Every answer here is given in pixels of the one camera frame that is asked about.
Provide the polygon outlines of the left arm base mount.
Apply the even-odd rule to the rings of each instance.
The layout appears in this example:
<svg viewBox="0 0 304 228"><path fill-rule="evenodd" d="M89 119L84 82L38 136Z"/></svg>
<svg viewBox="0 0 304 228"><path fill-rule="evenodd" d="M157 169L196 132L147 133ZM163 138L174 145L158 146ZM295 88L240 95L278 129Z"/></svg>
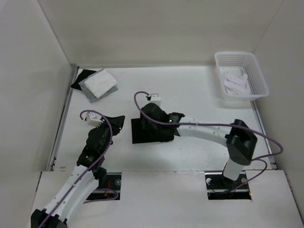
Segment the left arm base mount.
<svg viewBox="0 0 304 228"><path fill-rule="evenodd" d="M86 200L110 200L112 198L114 198L114 200L120 200L121 184L121 172L107 173L106 180L99 184L97 189L94 190Z"/></svg>

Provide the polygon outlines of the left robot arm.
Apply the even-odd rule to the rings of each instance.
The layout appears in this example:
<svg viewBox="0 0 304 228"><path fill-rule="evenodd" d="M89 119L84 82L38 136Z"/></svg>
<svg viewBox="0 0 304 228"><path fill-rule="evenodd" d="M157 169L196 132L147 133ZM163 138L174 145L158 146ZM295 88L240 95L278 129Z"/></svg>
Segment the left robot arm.
<svg viewBox="0 0 304 228"><path fill-rule="evenodd" d="M33 211L30 217L32 228L67 228L80 207L94 199L96 190L101 201L119 198L117 186L107 180L107 171L102 167L105 153L113 143L113 137L123 128L125 116L95 118L96 112L87 112L84 121L94 126L88 133L86 144L78 157L73 172L56 194L42 209Z"/></svg>

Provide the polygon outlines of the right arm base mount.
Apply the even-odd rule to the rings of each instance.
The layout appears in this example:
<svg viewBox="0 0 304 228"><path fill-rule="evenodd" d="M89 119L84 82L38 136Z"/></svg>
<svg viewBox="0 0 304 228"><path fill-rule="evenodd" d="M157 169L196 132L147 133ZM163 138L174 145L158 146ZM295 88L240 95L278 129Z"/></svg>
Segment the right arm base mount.
<svg viewBox="0 0 304 228"><path fill-rule="evenodd" d="M237 180L230 180L221 172L205 173L207 197L209 200L251 200L247 175L243 171Z"/></svg>

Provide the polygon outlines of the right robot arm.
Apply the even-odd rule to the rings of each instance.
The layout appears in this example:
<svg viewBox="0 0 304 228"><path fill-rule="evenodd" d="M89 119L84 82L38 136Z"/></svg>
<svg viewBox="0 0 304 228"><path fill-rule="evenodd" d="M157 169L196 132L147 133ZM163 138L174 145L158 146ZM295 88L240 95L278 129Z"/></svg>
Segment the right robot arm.
<svg viewBox="0 0 304 228"><path fill-rule="evenodd" d="M251 164L257 137L247 131L248 126L236 119L225 130L221 126L200 126L199 120L181 113L165 113L155 103L148 103L141 108L141 126L151 136L195 137L223 145L228 150L228 161L220 176L221 184L233 187L245 166Z"/></svg>

